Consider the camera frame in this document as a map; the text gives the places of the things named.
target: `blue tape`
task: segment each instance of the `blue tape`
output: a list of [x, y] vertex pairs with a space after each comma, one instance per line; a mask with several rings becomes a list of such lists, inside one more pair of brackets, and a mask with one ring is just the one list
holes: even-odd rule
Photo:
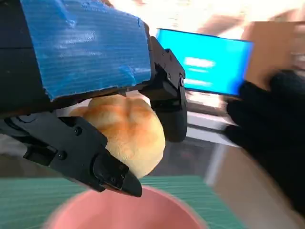
[[151, 77], [144, 24], [94, 0], [21, 0], [51, 100]]

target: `computer monitor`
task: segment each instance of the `computer monitor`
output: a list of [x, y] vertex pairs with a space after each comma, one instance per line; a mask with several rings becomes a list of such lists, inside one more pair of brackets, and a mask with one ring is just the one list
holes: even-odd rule
[[215, 36], [159, 29], [157, 40], [185, 69], [190, 91], [238, 95], [253, 44]]

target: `green mat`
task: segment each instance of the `green mat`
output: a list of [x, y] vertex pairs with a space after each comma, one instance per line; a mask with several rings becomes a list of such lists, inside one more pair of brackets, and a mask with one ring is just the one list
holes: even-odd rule
[[[145, 177], [141, 182], [189, 204], [209, 229], [245, 228], [200, 177]], [[84, 190], [64, 178], [0, 179], [0, 229], [39, 229], [60, 204]]]

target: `bun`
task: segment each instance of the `bun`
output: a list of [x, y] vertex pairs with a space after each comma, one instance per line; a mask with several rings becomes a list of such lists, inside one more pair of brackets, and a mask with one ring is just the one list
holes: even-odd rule
[[163, 157], [163, 127], [152, 108], [142, 99], [111, 95], [94, 98], [72, 116], [82, 116], [107, 138], [106, 148], [141, 178]]

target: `hand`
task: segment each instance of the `hand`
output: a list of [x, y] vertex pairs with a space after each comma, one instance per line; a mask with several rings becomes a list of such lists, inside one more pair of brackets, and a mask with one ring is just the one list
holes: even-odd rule
[[224, 134], [257, 160], [305, 216], [305, 78], [280, 70], [268, 83], [269, 91], [243, 83], [241, 100], [227, 105], [236, 125]]

